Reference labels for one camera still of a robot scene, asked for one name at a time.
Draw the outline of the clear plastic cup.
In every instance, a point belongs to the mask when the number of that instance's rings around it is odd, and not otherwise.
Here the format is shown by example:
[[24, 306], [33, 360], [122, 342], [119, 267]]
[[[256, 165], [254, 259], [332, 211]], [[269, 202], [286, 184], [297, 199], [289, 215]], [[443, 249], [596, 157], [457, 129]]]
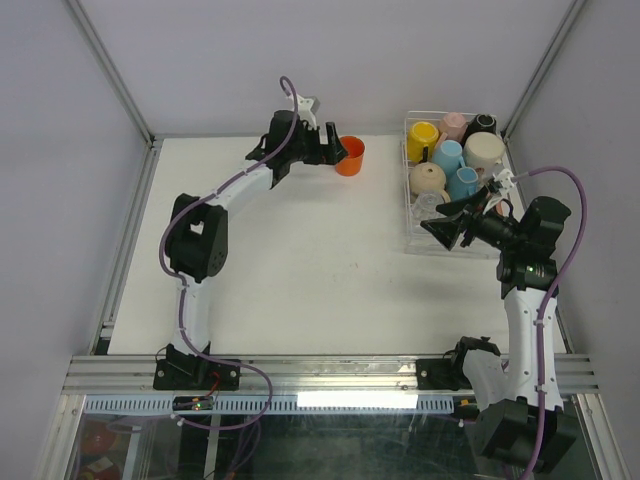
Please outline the clear plastic cup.
[[425, 190], [421, 192], [411, 206], [411, 215], [414, 223], [438, 219], [442, 214], [437, 207], [450, 202], [448, 193], [444, 190]]

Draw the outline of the orange mug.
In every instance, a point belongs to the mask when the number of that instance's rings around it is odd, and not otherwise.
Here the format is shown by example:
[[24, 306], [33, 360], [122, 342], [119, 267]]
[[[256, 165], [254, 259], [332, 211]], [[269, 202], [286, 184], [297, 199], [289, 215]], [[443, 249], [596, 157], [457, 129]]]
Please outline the orange mug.
[[340, 138], [340, 141], [347, 151], [347, 156], [335, 166], [335, 170], [342, 176], [355, 176], [360, 172], [362, 167], [365, 144], [360, 138], [355, 136], [343, 136]]

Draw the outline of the blue mug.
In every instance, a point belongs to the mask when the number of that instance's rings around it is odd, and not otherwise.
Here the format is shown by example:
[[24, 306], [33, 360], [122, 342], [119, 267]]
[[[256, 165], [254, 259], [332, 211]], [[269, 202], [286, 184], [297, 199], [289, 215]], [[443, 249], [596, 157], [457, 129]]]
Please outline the blue mug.
[[471, 167], [459, 168], [447, 181], [446, 191], [452, 201], [472, 196], [477, 191], [479, 177]]

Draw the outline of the beige mug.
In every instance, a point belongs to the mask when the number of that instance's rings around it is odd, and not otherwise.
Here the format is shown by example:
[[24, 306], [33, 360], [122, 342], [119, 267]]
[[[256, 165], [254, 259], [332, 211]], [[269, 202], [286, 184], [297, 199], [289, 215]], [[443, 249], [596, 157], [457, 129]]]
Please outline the beige mug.
[[426, 190], [444, 190], [446, 175], [435, 163], [417, 164], [409, 174], [409, 189], [412, 194], [419, 195]]

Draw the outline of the white light-blue mug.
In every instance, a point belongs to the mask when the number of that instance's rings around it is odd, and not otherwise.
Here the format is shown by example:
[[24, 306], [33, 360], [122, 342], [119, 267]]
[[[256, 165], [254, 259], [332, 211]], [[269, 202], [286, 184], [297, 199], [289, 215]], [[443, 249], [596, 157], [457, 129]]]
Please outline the white light-blue mug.
[[454, 140], [443, 141], [435, 149], [431, 162], [439, 166], [449, 180], [460, 168], [465, 167], [461, 144]]

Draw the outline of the green inside mug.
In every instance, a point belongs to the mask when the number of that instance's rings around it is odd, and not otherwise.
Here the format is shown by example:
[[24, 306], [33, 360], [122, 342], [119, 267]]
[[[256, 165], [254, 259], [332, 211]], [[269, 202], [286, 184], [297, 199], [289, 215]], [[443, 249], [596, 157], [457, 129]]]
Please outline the green inside mug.
[[490, 132], [477, 132], [468, 137], [463, 147], [463, 158], [468, 167], [483, 174], [501, 163], [506, 152], [504, 141]]

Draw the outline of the yellow mug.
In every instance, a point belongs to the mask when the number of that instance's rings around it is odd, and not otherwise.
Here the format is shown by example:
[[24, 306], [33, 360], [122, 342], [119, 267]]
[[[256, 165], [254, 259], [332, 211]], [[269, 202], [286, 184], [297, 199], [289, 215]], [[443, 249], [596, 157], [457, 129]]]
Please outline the yellow mug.
[[425, 148], [428, 149], [428, 155], [431, 155], [439, 137], [440, 131], [433, 123], [428, 121], [413, 123], [407, 133], [406, 151], [408, 160], [414, 163], [421, 162]]

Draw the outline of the pink mug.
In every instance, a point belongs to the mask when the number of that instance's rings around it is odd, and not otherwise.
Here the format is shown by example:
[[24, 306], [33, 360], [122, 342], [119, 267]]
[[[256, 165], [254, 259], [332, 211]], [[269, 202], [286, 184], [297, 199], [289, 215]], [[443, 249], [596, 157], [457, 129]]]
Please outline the pink mug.
[[439, 121], [440, 133], [437, 145], [446, 140], [460, 143], [467, 129], [467, 120], [462, 113], [448, 112]]

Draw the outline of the black mug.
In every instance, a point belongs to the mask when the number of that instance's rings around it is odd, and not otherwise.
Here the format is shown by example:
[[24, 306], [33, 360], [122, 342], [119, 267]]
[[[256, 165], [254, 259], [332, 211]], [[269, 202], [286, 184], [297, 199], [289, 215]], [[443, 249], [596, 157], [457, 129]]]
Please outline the black mug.
[[497, 132], [497, 120], [490, 114], [477, 114], [467, 125], [461, 140], [461, 145], [465, 146], [469, 137], [475, 133], [491, 133]]

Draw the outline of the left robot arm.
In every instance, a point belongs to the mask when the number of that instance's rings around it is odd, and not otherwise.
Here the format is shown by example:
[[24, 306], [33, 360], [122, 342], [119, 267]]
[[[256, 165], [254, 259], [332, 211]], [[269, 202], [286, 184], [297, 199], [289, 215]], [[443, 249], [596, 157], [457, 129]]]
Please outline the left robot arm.
[[178, 282], [177, 325], [156, 363], [154, 389], [237, 388], [238, 362], [210, 358], [211, 294], [228, 257], [229, 223], [253, 198], [275, 188], [294, 163], [335, 166], [346, 156], [334, 123], [314, 127], [278, 110], [237, 174], [204, 197], [183, 193], [175, 199], [159, 256]]

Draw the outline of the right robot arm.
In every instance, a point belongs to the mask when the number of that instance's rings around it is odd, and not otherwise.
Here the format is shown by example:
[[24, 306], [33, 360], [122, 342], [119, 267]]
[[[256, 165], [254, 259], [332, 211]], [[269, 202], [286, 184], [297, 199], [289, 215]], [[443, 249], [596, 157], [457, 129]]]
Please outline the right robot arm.
[[441, 204], [421, 226], [447, 249], [479, 239], [500, 252], [496, 270], [507, 315], [509, 352], [487, 337], [462, 337], [447, 363], [448, 378], [474, 392], [477, 455], [520, 467], [525, 476], [551, 472], [577, 438], [578, 421], [565, 413], [553, 350], [559, 276], [552, 258], [571, 211], [535, 198], [521, 219], [490, 206], [482, 188]]

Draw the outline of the clear dish rack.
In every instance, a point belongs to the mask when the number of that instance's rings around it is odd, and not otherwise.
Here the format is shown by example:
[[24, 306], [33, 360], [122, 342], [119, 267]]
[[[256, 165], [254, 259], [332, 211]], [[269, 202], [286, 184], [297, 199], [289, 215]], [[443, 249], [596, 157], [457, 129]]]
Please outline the clear dish rack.
[[401, 141], [402, 148], [402, 164], [404, 175], [404, 198], [405, 198], [405, 224], [406, 224], [406, 248], [405, 252], [418, 255], [435, 255], [458, 258], [474, 258], [497, 260], [499, 251], [492, 248], [480, 240], [475, 240], [470, 246], [462, 248], [460, 243], [462, 238], [458, 239], [456, 246], [451, 250], [446, 250], [429, 232], [420, 227], [419, 222], [414, 219], [412, 207], [417, 195], [413, 194], [410, 189], [409, 177], [415, 162], [411, 162], [406, 153], [406, 143], [410, 127], [419, 121], [430, 122], [437, 125], [445, 116], [444, 111], [430, 110], [410, 110], [404, 119], [404, 139]]

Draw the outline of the aluminium mounting rail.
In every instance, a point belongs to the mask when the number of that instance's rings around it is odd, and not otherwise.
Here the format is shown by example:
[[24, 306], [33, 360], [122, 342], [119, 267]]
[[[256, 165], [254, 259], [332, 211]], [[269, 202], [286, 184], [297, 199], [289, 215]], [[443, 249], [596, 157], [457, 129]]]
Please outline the aluminium mounting rail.
[[[155, 355], [75, 356], [62, 392], [67, 395], [149, 394], [155, 379]], [[266, 381], [253, 368], [263, 371], [277, 394], [305, 390], [404, 390], [416, 391], [427, 379], [416, 355], [310, 356], [250, 355], [240, 361], [239, 391], [263, 394]]]

